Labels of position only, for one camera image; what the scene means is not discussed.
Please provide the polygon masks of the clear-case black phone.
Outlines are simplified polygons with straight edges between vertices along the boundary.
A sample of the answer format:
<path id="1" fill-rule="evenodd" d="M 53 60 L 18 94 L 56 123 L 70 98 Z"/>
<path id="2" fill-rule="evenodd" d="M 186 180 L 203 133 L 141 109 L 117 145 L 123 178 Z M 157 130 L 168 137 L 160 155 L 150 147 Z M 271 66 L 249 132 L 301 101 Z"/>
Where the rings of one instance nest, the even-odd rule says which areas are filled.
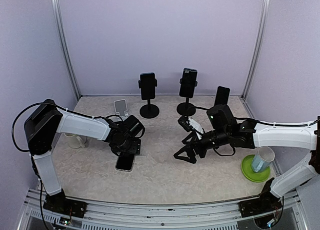
<path id="1" fill-rule="evenodd" d="M 134 154 L 124 154 L 118 157 L 115 168 L 121 171 L 132 171 L 135 160 Z"/>

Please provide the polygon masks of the black round-base phone stand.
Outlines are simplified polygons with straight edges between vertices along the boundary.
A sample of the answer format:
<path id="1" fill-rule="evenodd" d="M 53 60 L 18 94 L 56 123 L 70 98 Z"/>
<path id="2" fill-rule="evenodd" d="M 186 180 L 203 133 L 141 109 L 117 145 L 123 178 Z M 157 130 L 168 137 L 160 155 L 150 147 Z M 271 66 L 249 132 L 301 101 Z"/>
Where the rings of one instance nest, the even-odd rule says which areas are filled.
<path id="1" fill-rule="evenodd" d="M 196 113 L 196 108 L 190 103 L 190 98 L 185 98 L 185 102 L 178 104 L 176 110 L 181 116 L 193 116 Z"/>

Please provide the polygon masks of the silver folding phone stand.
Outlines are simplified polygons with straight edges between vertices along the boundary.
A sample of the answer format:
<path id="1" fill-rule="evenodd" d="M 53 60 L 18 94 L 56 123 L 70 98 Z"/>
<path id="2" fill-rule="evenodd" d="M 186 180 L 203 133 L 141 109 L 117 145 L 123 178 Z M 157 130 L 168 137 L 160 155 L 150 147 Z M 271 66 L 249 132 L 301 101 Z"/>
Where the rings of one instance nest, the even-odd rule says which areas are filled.
<path id="1" fill-rule="evenodd" d="M 128 118 L 128 106 L 125 99 L 116 100 L 114 101 L 114 109 L 115 112 L 121 117 L 121 118 Z"/>

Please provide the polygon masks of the blue-edged black phone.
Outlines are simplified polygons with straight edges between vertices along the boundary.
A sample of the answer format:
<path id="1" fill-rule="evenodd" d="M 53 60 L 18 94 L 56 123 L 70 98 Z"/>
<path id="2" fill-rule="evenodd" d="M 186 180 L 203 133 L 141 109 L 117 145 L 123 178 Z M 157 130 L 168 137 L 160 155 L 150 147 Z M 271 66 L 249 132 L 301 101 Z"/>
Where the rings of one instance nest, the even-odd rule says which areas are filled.
<path id="1" fill-rule="evenodd" d="M 196 69 L 184 68 L 182 78 L 180 79 L 179 96 L 185 98 L 192 98 L 194 96 L 197 82 L 198 71 Z"/>

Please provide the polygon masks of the white-edged black phone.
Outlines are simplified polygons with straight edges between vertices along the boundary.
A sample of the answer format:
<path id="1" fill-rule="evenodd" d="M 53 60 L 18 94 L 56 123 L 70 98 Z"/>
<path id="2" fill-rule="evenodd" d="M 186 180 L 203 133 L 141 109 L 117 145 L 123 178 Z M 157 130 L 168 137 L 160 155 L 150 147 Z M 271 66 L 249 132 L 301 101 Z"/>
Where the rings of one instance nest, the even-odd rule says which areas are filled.
<path id="1" fill-rule="evenodd" d="M 230 95 L 230 88 L 218 86 L 214 106 L 216 105 L 227 105 Z"/>

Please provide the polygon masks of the teal-edged black phone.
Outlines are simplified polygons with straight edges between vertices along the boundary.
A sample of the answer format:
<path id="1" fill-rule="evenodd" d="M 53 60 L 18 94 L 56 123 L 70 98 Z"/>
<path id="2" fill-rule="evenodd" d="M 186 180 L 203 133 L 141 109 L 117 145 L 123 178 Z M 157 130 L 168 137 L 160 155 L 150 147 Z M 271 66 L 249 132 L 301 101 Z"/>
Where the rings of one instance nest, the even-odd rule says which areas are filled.
<path id="1" fill-rule="evenodd" d="M 141 92 L 142 100 L 151 100 L 156 97 L 157 80 L 155 73 L 142 73 L 140 74 L 140 80 L 138 86 Z"/>

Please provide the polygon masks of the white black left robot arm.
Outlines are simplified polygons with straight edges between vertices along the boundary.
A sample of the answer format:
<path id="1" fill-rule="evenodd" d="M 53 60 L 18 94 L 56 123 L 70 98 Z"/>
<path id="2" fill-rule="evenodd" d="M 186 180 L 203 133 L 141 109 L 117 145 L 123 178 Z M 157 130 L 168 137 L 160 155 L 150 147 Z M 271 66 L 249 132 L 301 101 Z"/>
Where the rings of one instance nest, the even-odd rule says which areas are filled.
<path id="1" fill-rule="evenodd" d="M 93 138 L 108 143 L 114 153 L 138 155 L 145 127 L 135 117 L 112 121 L 110 117 L 94 117 L 64 109 L 52 99 L 35 103 L 37 109 L 24 123 L 24 131 L 35 172 L 51 196 L 50 203 L 59 212 L 70 207 L 64 197 L 52 160 L 52 143 L 57 133 Z"/>

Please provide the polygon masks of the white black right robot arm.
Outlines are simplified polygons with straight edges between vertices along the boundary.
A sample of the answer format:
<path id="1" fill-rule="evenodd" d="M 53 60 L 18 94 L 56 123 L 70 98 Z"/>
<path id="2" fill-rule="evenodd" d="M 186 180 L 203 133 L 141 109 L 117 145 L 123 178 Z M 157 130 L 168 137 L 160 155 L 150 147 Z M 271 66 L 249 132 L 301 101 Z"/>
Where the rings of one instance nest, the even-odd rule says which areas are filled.
<path id="1" fill-rule="evenodd" d="M 242 118 L 240 123 L 226 104 L 219 104 L 207 110 L 212 131 L 203 132 L 200 126 L 190 123 L 188 117 L 181 117 L 179 124 L 189 132 L 182 147 L 173 156 L 176 159 L 195 164 L 199 156 L 204 158 L 207 150 L 217 150 L 224 145 L 232 149 L 257 147 L 293 147 L 308 149 L 309 153 L 295 166 L 265 184 L 256 208 L 266 212 L 290 190 L 302 185 L 320 174 L 320 121 L 306 123 L 269 123 L 251 118 Z"/>

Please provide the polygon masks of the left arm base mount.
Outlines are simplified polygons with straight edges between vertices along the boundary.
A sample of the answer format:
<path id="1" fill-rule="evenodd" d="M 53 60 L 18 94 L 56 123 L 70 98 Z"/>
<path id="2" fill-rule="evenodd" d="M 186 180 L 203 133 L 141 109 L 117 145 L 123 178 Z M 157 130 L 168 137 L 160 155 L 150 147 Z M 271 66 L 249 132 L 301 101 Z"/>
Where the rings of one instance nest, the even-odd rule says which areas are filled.
<path id="1" fill-rule="evenodd" d="M 50 196 L 46 198 L 43 208 L 52 212 L 68 215 L 71 217 L 84 218 L 87 203 L 69 198 Z"/>

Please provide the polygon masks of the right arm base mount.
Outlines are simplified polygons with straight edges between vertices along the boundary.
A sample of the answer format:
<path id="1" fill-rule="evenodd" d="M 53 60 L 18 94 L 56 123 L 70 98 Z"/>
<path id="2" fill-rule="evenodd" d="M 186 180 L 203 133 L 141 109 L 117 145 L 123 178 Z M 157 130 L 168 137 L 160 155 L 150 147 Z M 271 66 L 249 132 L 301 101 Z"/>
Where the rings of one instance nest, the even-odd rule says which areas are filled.
<path id="1" fill-rule="evenodd" d="M 255 198 L 239 202 L 239 209 L 242 217 L 259 215 L 282 208 L 278 198 Z"/>

